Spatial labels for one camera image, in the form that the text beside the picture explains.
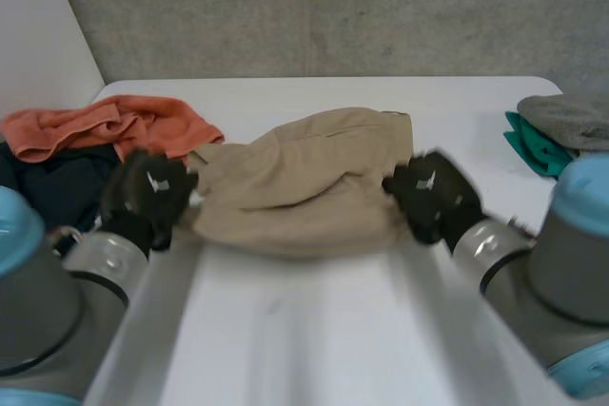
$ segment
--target folded towel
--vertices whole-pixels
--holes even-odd
[[[507,111],[505,117],[514,131],[505,132],[503,136],[539,175],[557,178],[573,160],[562,146],[543,135],[518,113]]]
[[[195,147],[224,137],[181,100],[114,95],[81,109],[24,109],[0,122],[12,153],[43,162],[66,148],[114,144],[121,161],[135,148],[184,158]]]
[[[527,97],[518,113],[555,142],[576,150],[609,150],[609,94]]]

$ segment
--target light blue joint cap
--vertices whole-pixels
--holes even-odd
[[[45,226],[26,199],[0,186],[0,279],[35,254],[44,235]]]
[[[609,237],[609,154],[585,155],[568,165],[551,208],[580,230]]]
[[[0,389],[0,406],[81,406],[69,396],[34,390]]]
[[[609,340],[555,363],[548,375],[573,398],[588,399],[609,393]]]

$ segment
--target garment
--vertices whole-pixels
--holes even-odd
[[[354,254],[394,242],[406,224],[381,186],[412,155],[410,117],[367,108],[318,113],[250,145],[202,145],[199,173],[207,239],[266,254]]]
[[[609,150],[609,94],[527,97],[518,113],[555,142],[576,150]]]
[[[13,154],[37,163],[66,148],[114,144],[123,161],[136,147],[184,157],[222,133],[186,103],[168,97],[114,95],[81,109],[24,109],[0,122]]]
[[[57,152],[39,164],[15,158],[0,144],[0,185],[21,193],[43,219],[47,230],[71,225],[91,229],[99,199],[120,160],[112,145]]]
[[[557,179],[573,161],[564,147],[543,135],[518,113],[508,111],[505,117],[514,131],[503,136],[536,173]]]

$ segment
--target white wall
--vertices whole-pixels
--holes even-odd
[[[0,0],[0,117],[85,106],[103,86],[68,0]]]

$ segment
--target orange towel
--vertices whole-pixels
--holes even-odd
[[[0,122],[12,153],[37,163],[71,147],[113,143],[121,161],[136,147],[184,158],[204,143],[221,143],[222,132],[181,100],[114,95],[81,109],[24,109]]]

